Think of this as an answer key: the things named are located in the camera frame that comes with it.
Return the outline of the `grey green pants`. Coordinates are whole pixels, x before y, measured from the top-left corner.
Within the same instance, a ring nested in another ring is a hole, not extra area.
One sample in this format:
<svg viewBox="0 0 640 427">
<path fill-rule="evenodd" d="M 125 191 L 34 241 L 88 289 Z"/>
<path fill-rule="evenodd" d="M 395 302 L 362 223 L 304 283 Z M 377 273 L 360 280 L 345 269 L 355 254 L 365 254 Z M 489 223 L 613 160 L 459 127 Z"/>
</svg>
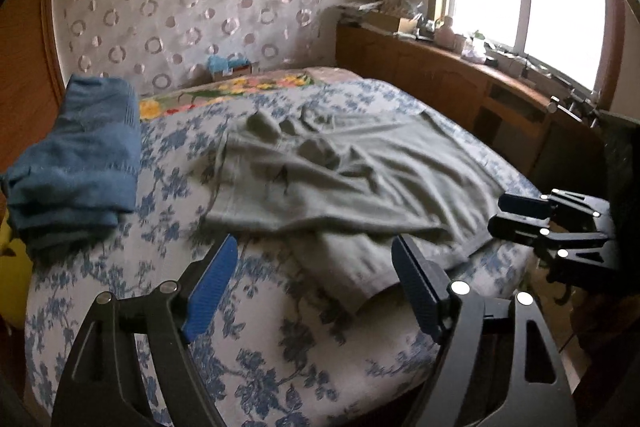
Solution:
<svg viewBox="0 0 640 427">
<path fill-rule="evenodd" d="M 502 188 L 427 113 L 260 110 L 224 132 L 206 219 L 277 236 L 350 313 L 397 283 L 390 248 L 406 234 L 450 270 L 489 239 Z"/>
</svg>

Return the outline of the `wooden wardrobe door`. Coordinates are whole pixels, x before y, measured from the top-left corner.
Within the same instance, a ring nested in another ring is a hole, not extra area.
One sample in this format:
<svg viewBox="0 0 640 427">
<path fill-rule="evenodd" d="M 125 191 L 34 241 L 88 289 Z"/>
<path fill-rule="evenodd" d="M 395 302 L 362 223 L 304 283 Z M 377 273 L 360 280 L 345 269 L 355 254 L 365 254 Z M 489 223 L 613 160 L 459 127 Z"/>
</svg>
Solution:
<svg viewBox="0 0 640 427">
<path fill-rule="evenodd" d="M 1 167 L 51 130 L 64 98 L 52 0 L 1 5 Z"/>
</svg>

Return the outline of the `white bottle on sill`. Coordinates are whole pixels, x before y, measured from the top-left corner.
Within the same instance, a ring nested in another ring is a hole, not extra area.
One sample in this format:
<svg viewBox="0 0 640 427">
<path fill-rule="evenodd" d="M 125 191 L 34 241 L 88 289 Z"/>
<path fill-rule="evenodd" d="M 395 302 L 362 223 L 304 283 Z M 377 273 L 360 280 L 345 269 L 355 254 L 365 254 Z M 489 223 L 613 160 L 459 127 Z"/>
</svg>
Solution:
<svg viewBox="0 0 640 427">
<path fill-rule="evenodd" d="M 436 46 L 446 50 L 453 50 L 456 42 L 456 34 L 452 25 L 454 20 L 451 16 L 446 15 L 438 21 L 438 25 L 434 31 L 434 43 Z"/>
</svg>

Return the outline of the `folded blue jeans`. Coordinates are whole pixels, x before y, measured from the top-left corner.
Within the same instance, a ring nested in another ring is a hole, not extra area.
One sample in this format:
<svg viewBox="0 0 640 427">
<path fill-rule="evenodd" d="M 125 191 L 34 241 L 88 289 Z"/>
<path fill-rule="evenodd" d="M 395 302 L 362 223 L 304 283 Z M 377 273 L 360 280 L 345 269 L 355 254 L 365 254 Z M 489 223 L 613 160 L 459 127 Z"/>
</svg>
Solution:
<svg viewBox="0 0 640 427">
<path fill-rule="evenodd" d="M 140 167 L 137 93 L 73 76 L 52 130 L 1 175 L 9 225 L 33 258 L 104 239 L 136 210 Z"/>
</svg>

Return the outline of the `cardboard box on sideboard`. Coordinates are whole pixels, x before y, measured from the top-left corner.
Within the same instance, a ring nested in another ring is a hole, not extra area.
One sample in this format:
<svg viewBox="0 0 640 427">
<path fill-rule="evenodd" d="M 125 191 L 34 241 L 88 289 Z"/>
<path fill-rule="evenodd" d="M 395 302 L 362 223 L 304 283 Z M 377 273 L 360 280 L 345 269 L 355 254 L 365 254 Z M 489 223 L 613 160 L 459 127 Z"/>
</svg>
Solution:
<svg viewBox="0 0 640 427">
<path fill-rule="evenodd" d="M 407 18 L 402 16 L 390 15 L 378 11 L 369 11 L 363 17 L 363 23 L 378 28 L 379 30 L 396 34 L 413 34 L 418 27 L 416 18 Z"/>
</svg>

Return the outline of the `wooden sideboard cabinet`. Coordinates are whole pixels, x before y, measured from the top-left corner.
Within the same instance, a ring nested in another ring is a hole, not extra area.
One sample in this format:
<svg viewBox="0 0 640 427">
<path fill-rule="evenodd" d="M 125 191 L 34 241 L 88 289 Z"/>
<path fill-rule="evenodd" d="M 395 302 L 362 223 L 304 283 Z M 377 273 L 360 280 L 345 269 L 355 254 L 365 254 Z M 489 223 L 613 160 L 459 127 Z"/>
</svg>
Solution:
<svg viewBox="0 0 640 427">
<path fill-rule="evenodd" d="M 336 28 L 337 65 L 386 81 L 488 145 L 541 191 L 605 198 L 601 139 L 559 102 L 497 69 L 354 23 Z"/>
</svg>

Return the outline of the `blue floral white quilt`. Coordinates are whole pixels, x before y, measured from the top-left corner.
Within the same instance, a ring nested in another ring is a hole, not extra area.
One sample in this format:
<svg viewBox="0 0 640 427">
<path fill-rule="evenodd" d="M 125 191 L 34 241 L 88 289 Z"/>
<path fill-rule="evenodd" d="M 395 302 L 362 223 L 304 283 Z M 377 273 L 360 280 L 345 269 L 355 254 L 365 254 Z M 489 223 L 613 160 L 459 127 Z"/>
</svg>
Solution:
<svg viewBox="0 0 640 427">
<path fill-rule="evenodd" d="M 370 79 L 319 83 L 183 109 L 141 126 L 138 208 L 110 237 L 32 276 L 25 351 L 46 410 L 94 297 L 143 295 L 204 256 L 204 215 L 216 146 L 235 119 L 326 113 L 415 114 L 424 105 Z M 399 288 L 350 315 L 310 277 L 285 241 L 241 239 L 239 262 L 213 324 L 193 343 L 206 388 L 231 426 L 335 426 L 419 386 L 437 349 Z"/>
</svg>

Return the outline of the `colourful floral bed sheet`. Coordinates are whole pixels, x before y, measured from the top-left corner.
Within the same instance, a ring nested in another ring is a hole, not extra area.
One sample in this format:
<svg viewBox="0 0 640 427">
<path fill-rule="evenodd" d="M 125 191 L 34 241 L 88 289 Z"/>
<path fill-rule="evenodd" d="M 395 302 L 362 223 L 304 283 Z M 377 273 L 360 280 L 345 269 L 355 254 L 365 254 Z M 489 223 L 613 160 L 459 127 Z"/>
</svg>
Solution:
<svg viewBox="0 0 640 427">
<path fill-rule="evenodd" d="M 356 72 L 337 67 L 308 67 L 303 69 L 277 69 L 272 72 L 224 77 L 223 80 L 174 92 L 142 98 L 139 113 L 142 121 L 168 116 L 213 105 L 232 98 L 251 94 L 264 94 L 283 89 L 297 89 L 319 84 L 361 80 Z"/>
</svg>

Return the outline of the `yellow cloth at bedside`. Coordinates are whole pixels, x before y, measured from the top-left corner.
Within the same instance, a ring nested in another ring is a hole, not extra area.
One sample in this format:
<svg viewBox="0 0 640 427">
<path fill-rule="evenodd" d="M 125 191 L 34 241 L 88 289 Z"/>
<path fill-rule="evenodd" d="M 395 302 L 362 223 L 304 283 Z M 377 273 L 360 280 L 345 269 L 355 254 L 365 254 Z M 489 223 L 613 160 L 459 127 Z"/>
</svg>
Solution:
<svg viewBox="0 0 640 427">
<path fill-rule="evenodd" d="M 14 235 L 6 212 L 1 223 L 0 313 L 14 329 L 25 327 L 31 279 L 32 260 L 23 241 Z"/>
</svg>

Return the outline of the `small box with blue cloth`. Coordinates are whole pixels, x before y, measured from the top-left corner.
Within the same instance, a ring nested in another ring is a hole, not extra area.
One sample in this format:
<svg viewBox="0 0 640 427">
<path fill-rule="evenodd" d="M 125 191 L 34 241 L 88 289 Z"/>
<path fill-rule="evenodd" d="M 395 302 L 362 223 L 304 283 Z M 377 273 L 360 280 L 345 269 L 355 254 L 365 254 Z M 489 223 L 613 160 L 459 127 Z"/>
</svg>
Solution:
<svg viewBox="0 0 640 427">
<path fill-rule="evenodd" d="M 231 54 L 228 57 L 209 55 L 206 66 L 213 80 L 221 80 L 247 74 L 254 64 L 242 54 Z"/>
</svg>

